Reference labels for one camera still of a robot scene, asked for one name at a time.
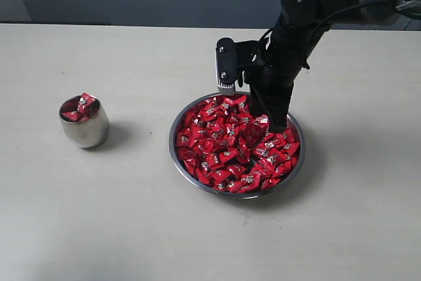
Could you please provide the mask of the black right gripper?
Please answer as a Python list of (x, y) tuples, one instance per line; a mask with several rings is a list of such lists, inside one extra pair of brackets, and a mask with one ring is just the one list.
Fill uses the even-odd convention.
[(294, 27), (281, 14), (271, 35), (257, 48), (257, 61), (261, 71), (249, 77), (251, 114), (266, 115), (270, 132), (283, 132), (287, 128), (287, 114), (294, 81), (306, 63), (328, 24)]

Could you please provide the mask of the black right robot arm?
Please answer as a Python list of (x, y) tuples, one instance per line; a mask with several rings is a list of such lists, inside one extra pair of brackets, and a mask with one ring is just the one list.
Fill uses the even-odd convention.
[(400, 17), (420, 19), (416, 0), (280, 0), (275, 25), (258, 40), (253, 69), (245, 72), (256, 115), (283, 132), (294, 81), (325, 32), (335, 24), (390, 26)]

